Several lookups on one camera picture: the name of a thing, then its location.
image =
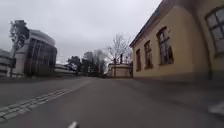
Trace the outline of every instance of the white line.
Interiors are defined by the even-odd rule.
[[[68,128],[79,128],[78,123],[73,122]]]

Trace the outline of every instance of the cloud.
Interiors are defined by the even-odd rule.
[[[105,48],[116,33],[134,37],[161,0],[1,0],[0,47],[10,50],[10,21],[53,37],[58,59]]]

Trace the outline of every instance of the glass facade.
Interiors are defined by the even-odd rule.
[[[54,71],[57,49],[46,42],[31,38],[24,73],[27,76],[51,75]]]

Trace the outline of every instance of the roof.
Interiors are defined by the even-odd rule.
[[[9,57],[9,55],[10,55],[10,52],[5,51],[5,50],[0,48],[0,56],[7,56],[7,57]]]
[[[55,41],[52,37],[48,36],[46,33],[43,33],[41,32],[40,30],[33,30],[33,29],[30,29],[30,35],[31,36],[37,36],[39,38],[42,38],[44,40],[46,40],[48,44],[50,45],[55,45]]]
[[[152,30],[159,23],[159,21],[166,15],[166,13],[173,7],[174,3],[175,0],[162,0],[162,2],[159,4],[157,9],[151,15],[149,20],[145,23],[140,32],[131,42],[130,47],[133,47],[138,42],[138,40],[146,30],[148,29]]]

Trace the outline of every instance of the yellow building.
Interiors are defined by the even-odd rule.
[[[131,77],[131,66],[127,64],[109,64],[107,76],[116,78]]]
[[[134,77],[224,78],[224,0],[163,0],[130,46]]]

